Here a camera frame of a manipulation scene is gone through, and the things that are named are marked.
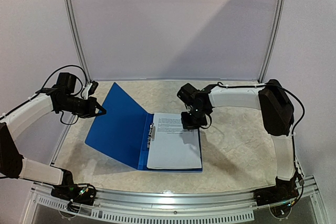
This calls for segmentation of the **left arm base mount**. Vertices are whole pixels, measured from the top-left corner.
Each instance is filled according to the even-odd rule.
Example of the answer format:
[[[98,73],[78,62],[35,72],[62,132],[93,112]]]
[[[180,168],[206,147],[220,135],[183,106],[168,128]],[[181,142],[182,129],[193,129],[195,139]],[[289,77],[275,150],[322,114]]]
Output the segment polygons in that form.
[[[53,197],[87,206],[93,206],[96,194],[96,188],[89,183],[57,185],[51,191]]]

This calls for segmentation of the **blue file folder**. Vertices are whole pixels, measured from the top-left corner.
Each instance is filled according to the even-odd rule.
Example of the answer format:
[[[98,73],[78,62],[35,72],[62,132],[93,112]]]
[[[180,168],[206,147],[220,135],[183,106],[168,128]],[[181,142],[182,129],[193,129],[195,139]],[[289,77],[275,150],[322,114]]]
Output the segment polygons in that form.
[[[148,169],[147,139],[154,114],[148,113],[117,83],[106,96],[107,113],[94,119],[85,144],[136,170],[155,172],[202,172],[202,170]]]

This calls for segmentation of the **white paper sheet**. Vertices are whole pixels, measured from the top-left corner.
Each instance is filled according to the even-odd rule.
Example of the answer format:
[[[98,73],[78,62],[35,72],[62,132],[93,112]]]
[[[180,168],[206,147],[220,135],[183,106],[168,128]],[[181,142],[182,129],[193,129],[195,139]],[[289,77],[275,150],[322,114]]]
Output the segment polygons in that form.
[[[183,129],[179,114],[155,113],[148,169],[202,170],[199,130]]]

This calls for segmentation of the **folder metal clip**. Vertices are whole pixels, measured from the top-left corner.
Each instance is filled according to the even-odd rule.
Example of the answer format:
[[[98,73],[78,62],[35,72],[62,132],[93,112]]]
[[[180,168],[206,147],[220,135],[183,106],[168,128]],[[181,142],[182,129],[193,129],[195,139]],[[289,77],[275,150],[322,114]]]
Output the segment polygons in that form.
[[[149,133],[148,133],[148,139],[147,139],[147,148],[150,148],[150,144],[152,140],[154,140],[155,135],[155,125],[154,123],[150,124]]]

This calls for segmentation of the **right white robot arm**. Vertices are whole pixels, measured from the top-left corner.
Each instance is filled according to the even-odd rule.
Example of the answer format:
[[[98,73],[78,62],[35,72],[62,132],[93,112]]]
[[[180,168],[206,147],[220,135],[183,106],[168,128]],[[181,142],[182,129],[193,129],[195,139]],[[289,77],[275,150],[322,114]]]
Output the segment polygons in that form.
[[[281,182],[271,190],[276,201],[291,194],[290,181],[296,172],[292,130],[294,106],[281,84],[272,79],[255,85],[230,86],[218,82],[199,90],[190,83],[183,85],[177,97],[185,104],[181,113],[183,129],[206,129],[212,124],[214,108],[237,107],[259,110],[265,131],[274,143],[277,179]]]

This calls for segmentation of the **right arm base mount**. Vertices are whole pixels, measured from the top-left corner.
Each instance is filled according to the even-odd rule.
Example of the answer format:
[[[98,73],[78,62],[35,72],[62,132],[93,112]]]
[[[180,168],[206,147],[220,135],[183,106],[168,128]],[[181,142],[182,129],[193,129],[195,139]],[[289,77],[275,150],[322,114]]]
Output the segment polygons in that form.
[[[275,186],[255,189],[253,191],[253,198],[256,201],[257,206],[288,203],[287,205],[292,207],[303,195],[305,182],[302,178],[299,178],[298,183],[301,186],[301,193],[298,192],[295,178],[289,181],[276,178]]]

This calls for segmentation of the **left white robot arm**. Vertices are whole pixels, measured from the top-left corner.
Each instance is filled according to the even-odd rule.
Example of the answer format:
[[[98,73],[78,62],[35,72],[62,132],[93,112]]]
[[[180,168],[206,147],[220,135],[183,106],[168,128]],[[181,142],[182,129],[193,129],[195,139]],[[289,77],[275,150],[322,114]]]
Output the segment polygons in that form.
[[[98,82],[89,82],[75,94],[77,77],[61,72],[51,88],[42,87],[36,94],[12,112],[1,116],[1,174],[3,178],[27,179],[58,186],[58,192],[67,200],[78,195],[78,188],[65,180],[70,172],[25,158],[19,153],[15,141],[33,123],[54,112],[70,112],[82,118],[106,114],[106,110],[93,96]]]

